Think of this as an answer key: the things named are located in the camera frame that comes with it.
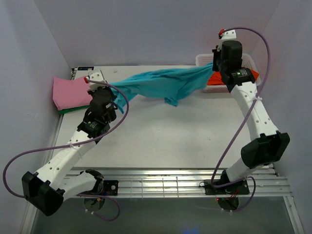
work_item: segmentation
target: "white basket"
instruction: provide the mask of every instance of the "white basket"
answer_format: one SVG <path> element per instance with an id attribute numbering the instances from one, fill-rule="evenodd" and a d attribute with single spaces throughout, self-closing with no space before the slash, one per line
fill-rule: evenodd
<path id="1" fill-rule="evenodd" d="M 243 59 L 243 62 L 242 62 L 243 67 L 247 67 L 251 70 L 258 72 L 255 66 L 255 63 L 250 55 L 243 54 L 242 59 Z M 195 60 L 196 60 L 196 67 L 205 66 L 214 60 L 214 55 L 213 54 L 197 55 Z M 257 85 L 261 84 L 260 76 L 258 77 L 255 83 Z M 203 89 L 203 93 L 228 93 L 228 92 L 229 91 L 226 85 L 207 85 L 206 88 Z"/>

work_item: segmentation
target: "red cloth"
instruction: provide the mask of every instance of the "red cloth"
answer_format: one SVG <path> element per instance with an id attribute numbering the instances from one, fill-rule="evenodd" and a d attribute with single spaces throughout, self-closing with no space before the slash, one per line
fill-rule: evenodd
<path id="1" fill-rule="evenodd" d="M 255 72 L 254 70 L 251 70 L 255 80 L 258 79 L 259 73 Z M 220 72 L 215 72 L 213 75 L 209 78 L 207 85 L 224 85 L 224 83 L 221 80 L 221 74 Z"/>

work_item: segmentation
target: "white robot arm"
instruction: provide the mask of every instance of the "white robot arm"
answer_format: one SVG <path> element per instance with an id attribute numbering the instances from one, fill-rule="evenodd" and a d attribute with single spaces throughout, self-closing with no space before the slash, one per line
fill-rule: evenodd
<path id="1" fill-rule="evenodd" d="M 236 40 L 235 30 L 219 33 L 220 43 L 213 49 L 213 70 L 221 73 L 223 83 L 238 103 L 244 117 L 255 101 L 247 120 L 251 142 L 241 150 L 241 158 L 223 171 L 216 185 L 227 184 L 246 178 L 255 170 L 279 161 L 290 138 L 280 133 L 267 114 L 261 98 L 257 96 L 257 87 L 250 69 L 242 68 L 242 45 Z"/>
<path id="2" fill-rule="evenodd" d="M 105 81 L 100 70 L 87 77 L 94 81 Z M 80 175 L 64 179 L 74 165 L 92 149 L 98 141 L 85 144 L 79 142 L 91 140 L 107 132 L 109 123 L 116 119 L 117 109 L 113 101 L 116 96 L 107 86 L 89 83 L 88 93 L 93 99 L 86 111 L 83 122 L 78 126 L 69 140 L 69 148 L 62 149 L 34 174 L 27 172 L 22 177 L 24 197 L 45 215 L 55 213 L 63 201 L 79 193 L 89 191 L 93 195 L 101 195 L 103 177 L 95 170 L 86 170 Z"/>

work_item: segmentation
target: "cable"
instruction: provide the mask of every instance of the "cable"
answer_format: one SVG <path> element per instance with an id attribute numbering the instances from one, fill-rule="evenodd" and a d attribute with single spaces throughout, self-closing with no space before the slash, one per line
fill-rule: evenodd
<path id="1" fill-rule="evenodd" d="M 200 182 L 200 183 L 199 183 L 199 185 L 198 185 L 200 188 L 205 188 L 205 185 L 203 185 L 203 186 L 202 186 L 202 185 L 200 185 L 201 183 L 208 184 L 207 182 L 202 181 L 202 182 Z"/>
<path id="2" fill-rule="evenodd" d="M 114 203 L 117 205 L 118 213 L 117 213 L 117 215 L 116 215 L 114 218 L 107 218 L 107 217 L 102 216 L 101 214 L 99 214 L 99 213 L 97 213 L 97 212 L 93 212 L 93 211 L 90 211 L 90 210 L 88 210 L 88 209 L 84 209 L 84 208 L 80 208 L 80 207 L 77 207 L 77 206 L 73 206 L 73 207 L 76 208 L 76 209 L 83 210 L 83 211 L 88 211 L 88 212 L 90 212 L 92 215 L 95 215 L 95 216 L 99 217 L 100 219 L 103 219 L 104 221 L 107 221 L 107 222 L 111 222 L 111 221 L 116 220 L 116 219 L 119 217 L 119 215 L 120 215 L 121 208 L 120 208 L 119 203 L 118 203 L 115 199 L 113 199 L 113 198 L 111 198 L 111 197 L 109 197 L 109 196 L 102 196 L 102 195 L 85 195 L 85 194 L 78 194 L 78 196 L 99 197 L 99 198 L 111 200 L 112 202 L 114 202 Z"/>
<path id="3" fill-rule="evenodd" d="M 240 30 L 240 29 L 248 30 L 248 31 L 251 31 L 251 32 L 256 33 L 258 36 L 261 37 L 261 39 L 263 40 L 263 42 L 264 42 L 264 44 L 265 44 L 265 46 L 266 46 L 266 48 L 267 48 L 267 54 L 268 54 L 267 71 L 266 71 L 265 76 L 264 76 L 264 78 L 263 78 L 262 84 L 261 84 L 260 87 L 258 88 L 258 92 L 257 92 L 257 94 L 256 94 L 256 98 L 257 98 L 257 97 L 259 97 L 260 93 L 262 92 L 263 87 L 264 87 L 264 85 L 265 85 L 265 83 L 266 83 L 266 81 L 267 81 L 267 79 L 268 79 L 268 75 L 269 75 L 269 71 L 270 71 L 270 65 L 271 65 L 270 47 L 269 47 L 269 44 L 268 44 L 267 40 L 264 38 L 264 36 L 263 36 L 261 33 L 257 32 L 257 31 L 254 30 L 254 29 L 251 29 L 251 28 L 236 27 L 236 28 L 229 28 L 229 29 L 226 29 L 226 30 L 224 30 L 223 32 L 225 33 L 225 32 L 231 31 L 231 30 Z M 226 183 L 226 184 L 222 184 L 222 185 L 214 185 L 214 179 L 215 179 L 216 172 L 217 172 L 217 170 L 219 169 L 219 167 L 220 167 L 220 165 L 221 165 L 221 162 L 222 162 L 223 159 L 225 158 L 225 155 L 227 154 L 227 152 L 229 151 L 230 147 L 233 145 L 234 141 L 236 140 L 238 134 L 239 134 L 240 131 L 242 130 L 243 126 L 244 126 L 245 123 L 247 122 L 247 119 L 248 119 L 248 117 L 250 116 L 250 114 L 251 114 L 251 112 L 252 112 L 252 110 L 253 110 L 253 108 L 254 108 L 256 102 L 257 102 L 257 99 L 253 100 L 253 102 L 252 102 L 252 104 L 251 104 L 251 106 L 250 106 L 250 109 L 248 110 L 248 112 L 247 112 L 247 114 L 246 114 L 246 116 L 245 116 L 243 122 L 240 124 L 238 130 L 237 130 L 236 133 L 234 134 L 234 136 L 233 136 L 233 138 L 231 139 L 230 143 L 229 143 L 228 146 L 225 148 L 225 150 L 224 150 L 224 152 L 223 152 L 223 154 L 222 154 L 222 156 L 221 156 L 219 162 L 217 163 L 217 165 L 216 165 L 216 167 L 215 167 L 215 169 L 214 169 L 214 173 L 213 173 L 212 178 L 211 178 L 211 186 L 212 186 L 213 188 L 223 188 L 223 187 L 226 187 L 226 186 L 229 186 L 229 185 L 233 185 L 233 184 L 235 184 L 235 183 L 237 183 L 237 182 L 240 182 L 240 181 L 242 181 L 242 180 L 245 180 L 245 179 L 247 179 L 247 178 L 251 178 L 251 179 L 253 180 L 253 193 L 252 193 L 252 195 L 250 196 L 250 198 L 248 199 L 248 201 L 246 202 L 245 205 L 243 205 L 242 207 L 238 208 L 237 210 L 234 210 L 233 212 L 237 212 L 237 211 L 243 210 L 243 209 L 251 202 L 252 198 L 254 197 L 254 193 L 255 193 L 255 187 L 256 187 L 255 179 L 254 179 L 252 176 L 249 176 L 249 177 L 247 177 L 247 178 L 240 178 L 240 179 L 234 180 L 234 181 L 232 181 L 232 182 L 230 182 L 230 183 Z"/>
<path id="4" fill-rule="evenodd" d="M 89 143 L 89 142 L 92 142 L 92 141 L 96 141 L 96 140 L 100 140 L 101 138 L 103 138 L 104 136 L 110 134 L 113 130 L 115 130 L 124 120 L 125 118 L 127 117 L 128 115 L 128 112 L 129 112 L 129 101 L 127 99 L 127 97 L 125 96 L 125 94 L 120 90 L 118 89 L 117 87 L 111 85 L 111 84 L 108 84 L 106 82 L 99 82 L 99 81 L 92 81 L 92 80 L 88 80 L 90 83 L 96 83 L 96 84 L 102 84 L 102 85 L 106 85 L 110 88 L 113 88 L 115 89 L 117 92 L 119 92 L 126 100 L 126 105 L 127 105 L 127 110 L 125 112 L 125 114 L 123 115 L 123 117 L 121 118 L 121 120 L 113 127 L 111 128 L 109 131 L 103 133 L 102 135 L 96 137 L 96 138 L 93 138 L 93 139 L 90 139 L 90 140 L 86 140 L 86 141 L 82 141 L 82 142 L 77 142 L 77 143 L 74 143 L 74 144 L 71 144 L 73 146 L 76 146 L 76 145 L 82 145 L 82 144 L 86 144 L 86 143 Z M 7 183 L 7 180 L 6 180 L 6 172 L 9 168 L 9 166 L 11 165 L 12 162 L 14 162 L 16 159 L 18 159 L 19 157 L 23 156 L 23 155 L 27 155 L 27 154 L 31 154 L 31 153 L 35 153 L 35 152 L 42 152 L 42 151 L 47 151 L 47 150 L 56 150 L 56 149 L 64 149 L 64 148 L 69 148 L 71 147 L 71 145 L 60 145 L 60 146 L 53 146 L 53 147 L 46 147 L 46 148 L 40 148 L 40 149 L 34 149 L 34 150 L 29 150 L 29 151 L 25 151 L 23 153 L 20 153 L 18 155 L 16 155 L 15 157 L 13 157 L 4 167 L 3 169 L 3 174 L 2 174 L 2 180 L 3 180 L 3 183 L 4 183 L 4 186 L 5 188 L 7 189 L 7 191 L 16 196 L 16 197 L 20 197 L 20 198 L 24 198 L 23 195 L 20 195 L 20 194 L 17 194 L 15 193 L 8 185 Z"/>
<path id="5" fill-rule="evenodd" d="M 252 201 L 252 198 L 254 197 L 254 194 L 255 194 L 255 179 L 252 177 L 252 176 L 249 176 L 247 178 L 250 178 L 253 180 L 253 192 L 252 192 L 252 195 L 250 196 L 250 198 L 248 199 L 248 201 L 241 207 L 237 208 L 236 210 L 224 210 L 224 209 L 221 209 L 222 211 L 226 211 L 226 212 L 238 212 L 238 211 L 241 211 L 243 210 L 244 208 L 246 208 L 246 206 L 249 205 L 249 203 Z M 196 206 L 197 208 L 200 208 L 200 209 L 205 209 L 205 210 L 217 210 L 217 211 L 220 211 L 220 209 L 216 209 L 216 208 L 209 208 L 209 207 L 202 207 L 202 206 Z"/>
<path id="6" fill-rule="evenodd" d="M 225 199 L 226 199 L 226 200 L 228 200 L 228 199 L 234 199 L 234 198 L 237 197 L 237 194 L 238 194 L 238 189 L 236 189 L 235 194 L 232 194 L 230 197 L 227 197 L 227 198 L 225 198 Z"/>

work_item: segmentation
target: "white tabletop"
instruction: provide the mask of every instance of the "white tabletop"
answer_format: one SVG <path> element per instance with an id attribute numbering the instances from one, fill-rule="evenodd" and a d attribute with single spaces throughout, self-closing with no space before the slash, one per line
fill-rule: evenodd
<path id="1" fill-rule="evenodd" d="M 101 66 L 95 69 L 101 69 L 108 82 L 115 82 L 142 72 L 189 67 L 192 66 Z M 77 71 L 75 78 L 87 74 L 88 71 Z M 64 115 L 57 145 L 70 139 L 84 112 Z M 111 126 L 121 116 L 118 111 Z M 85 154 L 76 167 L 214 168 L 242 120 L 240 108 L 230 94 L 196 91 L 179 101 L 178 107 L 165 104 L 163 99 L 137 96 L 130 102 L 124 123 Z M 241 148 L 248 142 L 250 137 L 245 126 L 221 167 L 236 162 Z"/>

